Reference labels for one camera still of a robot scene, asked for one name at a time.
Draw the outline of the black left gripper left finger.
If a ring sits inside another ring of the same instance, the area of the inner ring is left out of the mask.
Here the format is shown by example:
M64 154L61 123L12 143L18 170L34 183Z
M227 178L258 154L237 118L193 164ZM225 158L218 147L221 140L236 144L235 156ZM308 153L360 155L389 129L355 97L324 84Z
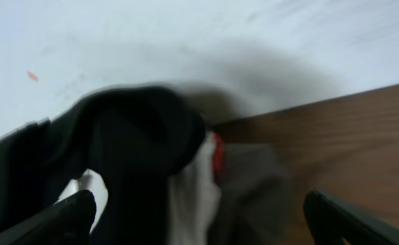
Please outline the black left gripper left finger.
M88 245L97 206L88 190L78 191L0 233L0 245Z

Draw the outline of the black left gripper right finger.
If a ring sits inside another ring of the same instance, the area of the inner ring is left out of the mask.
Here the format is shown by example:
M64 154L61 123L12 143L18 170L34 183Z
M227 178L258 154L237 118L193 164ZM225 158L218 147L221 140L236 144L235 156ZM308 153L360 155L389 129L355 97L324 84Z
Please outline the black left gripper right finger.
M324 191L308 193L303 211L315 245L399 245L399 229Z

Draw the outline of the black t-shirt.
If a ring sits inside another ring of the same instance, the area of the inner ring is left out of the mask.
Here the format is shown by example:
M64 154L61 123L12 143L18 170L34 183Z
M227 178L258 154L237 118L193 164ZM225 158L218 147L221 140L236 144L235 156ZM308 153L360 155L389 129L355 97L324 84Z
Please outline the black t-shirt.
M108 202L90 243L165 244L169 176L191 162L205 132L202 116L163 87L101 91L29 124L0 140L0 233L91 169Z

